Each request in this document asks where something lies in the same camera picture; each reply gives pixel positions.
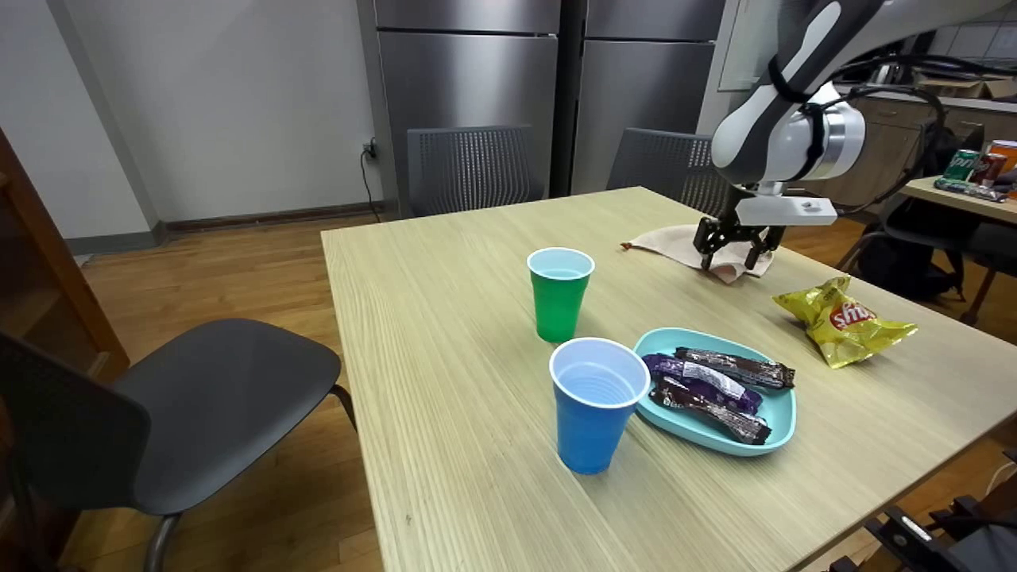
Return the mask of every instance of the teal plate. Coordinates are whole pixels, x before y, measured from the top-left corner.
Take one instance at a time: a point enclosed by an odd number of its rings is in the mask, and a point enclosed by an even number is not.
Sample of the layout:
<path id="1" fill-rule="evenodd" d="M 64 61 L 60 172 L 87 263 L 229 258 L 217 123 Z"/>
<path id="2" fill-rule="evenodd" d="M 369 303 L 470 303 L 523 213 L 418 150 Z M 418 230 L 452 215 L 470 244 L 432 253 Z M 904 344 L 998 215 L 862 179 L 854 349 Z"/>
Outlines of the teal plate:
<path id="1" fill-rule="evenodd" d="M 730 353 L 730 355 L 745 355 L 745 359 L 756 359 L 756 363 L 772 363 L 759 349 L 741 347 L 741 344 L 724 340 L 724 338 L 708 338 L 703 330 L 681 330 L 681 327 L 647 330 L 635 344 L 635 353 L 638 355 L 647 355 L 647 353 L 668 353 L 672 355 L 676 347 L 693 347 L 693 349 L 713 349 L 713 353 Z M 735 441 L 719 425 L 713 425 L 708 420 L 698 420 L 696 413 L 665 409 L 651 398 L 642 398 L 635 403 L 635 413 L 645 423 L 659 425 L 660 431 L 672 431 L 672 434 L 681 434 L 685 441 L 696 441 L 698 447 L 713 447 L 713 451 L 721 451 L 721 454 L 730 454 L 730 456 L 763 456 L 763 454 L 772 454 L 772 451 L 777 451 L 777 447 L 786 447 L 790 441 L 793 423 L 798 423 L 798 398 L 793 398 L 793 391 L 759 391 L 759 393 L 763 393 L 759 417 L 772 429 L 763 444 Z"/>

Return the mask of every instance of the white robot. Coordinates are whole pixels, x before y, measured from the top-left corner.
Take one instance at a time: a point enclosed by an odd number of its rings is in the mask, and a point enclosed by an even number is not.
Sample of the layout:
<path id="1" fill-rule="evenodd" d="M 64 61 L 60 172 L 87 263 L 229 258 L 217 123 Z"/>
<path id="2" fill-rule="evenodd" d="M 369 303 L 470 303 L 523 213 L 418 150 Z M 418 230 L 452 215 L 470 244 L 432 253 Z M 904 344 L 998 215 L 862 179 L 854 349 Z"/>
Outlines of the white robot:
<path id="1" fill-rule="evenodd" d="M 886 41 L 965 22 L 1013 0 L 798 0 L 811 5 L 782 32 L 766 78 L 713 137 L 713 161 L 741 194 L 719 220 L 703 220 L 703 267 L 728 241 L 752 241 L 746 267 L 782 241 L 786 226 L 828 226 L 822 198 L 782 198 L 786 181 L 844 174 L 865 143 L 865 119 L 840 99 L 828 75 Z"/>

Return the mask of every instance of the refrigerator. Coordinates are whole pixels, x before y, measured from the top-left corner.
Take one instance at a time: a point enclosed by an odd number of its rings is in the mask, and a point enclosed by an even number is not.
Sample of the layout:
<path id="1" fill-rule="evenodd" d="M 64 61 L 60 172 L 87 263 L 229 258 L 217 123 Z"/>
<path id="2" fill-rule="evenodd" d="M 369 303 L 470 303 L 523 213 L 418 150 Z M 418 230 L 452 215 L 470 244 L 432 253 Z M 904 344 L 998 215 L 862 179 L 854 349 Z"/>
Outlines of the refrigerator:
<path id="1" fill-rule="evenodd" d="M 571 194 L 607 184 L 627 127 L 696 134 L 721 14 L 721 0 L 586 0 L 561 62 L 579 70 L 571 121 L 560 121 L 571 140 L 556 153 Z"/>
<path id="2" fill-rule="evenodd" d="M 382 191 L 408 203 L 408 131 L 523 123 L 549 181 L 560 0 L 360 0 Z"/>

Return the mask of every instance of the table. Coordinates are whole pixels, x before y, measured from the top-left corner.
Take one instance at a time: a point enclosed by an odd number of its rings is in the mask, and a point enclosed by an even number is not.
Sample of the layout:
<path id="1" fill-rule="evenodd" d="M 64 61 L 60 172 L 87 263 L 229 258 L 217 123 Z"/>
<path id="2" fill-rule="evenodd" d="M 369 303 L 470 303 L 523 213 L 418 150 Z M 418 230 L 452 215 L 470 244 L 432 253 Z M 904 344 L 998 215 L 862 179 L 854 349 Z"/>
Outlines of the table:
<path id="1" fill-rule="evenodd" d="M 852 291 L 918 333 L 827 370 L 772 305 L 836 277 L 793 250 L 738 285 L 621 250 L 675 222 L 696 213 L 605 191 L 325 232 L 384 570 L 788 570 L 1013 413 L 1013 347 L 868 282 Z M 605 478 L 569 474 L 523 271 L 543 244 L 596 258 L 588 338 L 672 323 L 793 366 L 793 441 L 735 460 L 631 420 Z"/>
<path id="2" fill-rule="evenodd" d="M 1017 226 L 1017 199 L 978 199 L 978 198 L 965 198 L 965 194 L 950 194 L 950 191 L 937 191 L 931 186 L 933 179 L 916 179 L 908 181 L 898 194 L 916 198 L 916 199 L 928 199 L 928 203 L 942 203 L 950 209 L 964 209 L 964 213 L 976 213 L 994 222 L 1008 222 Z"/>

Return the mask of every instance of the floor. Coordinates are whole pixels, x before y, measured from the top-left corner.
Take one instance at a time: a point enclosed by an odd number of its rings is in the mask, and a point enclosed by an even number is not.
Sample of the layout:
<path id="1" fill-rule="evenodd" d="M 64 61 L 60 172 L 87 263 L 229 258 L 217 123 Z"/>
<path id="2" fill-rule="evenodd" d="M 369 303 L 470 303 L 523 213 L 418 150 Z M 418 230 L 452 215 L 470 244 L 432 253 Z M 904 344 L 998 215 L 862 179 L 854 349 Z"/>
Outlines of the floor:
<path id="1" fill-rule="evenodd" d="M 160 249 L 89 259 L 87 280 L 130 359 L 191 323 L 227 316 L 260 318 L 340 349 L 319 232 L 361 222 L 371 215 L 316 213 L 175 230 L 171 241 Z M 793 230 L 786 244 L 831 263 L 858 232 L 852 222 Z M 1013 305 L 1017 282 L 1001 277 L 978 327 L 1017 344 Z M 964 303 L 943 296 L 933 307 L 961 316 Z M 898 504 L 925 514 L 961 491 L 981 491 L 1001 467 L 1005 444 L 1017 444 L 1013 425 L 964 451 L 905 491 Z M 89 513 L 70 537 L 60 570 L 133 572 L 153 528 L 155 522 L 135 513 Z M 841 552 L 868 557 L 871 549 L 865 534 L 852 534 L 811 570 L 827 570 Z M 342 409 L 325 403 L 283 447 L 195 508 L 169 543 L 165 570 L 382 570 L 361 456 Z"/>

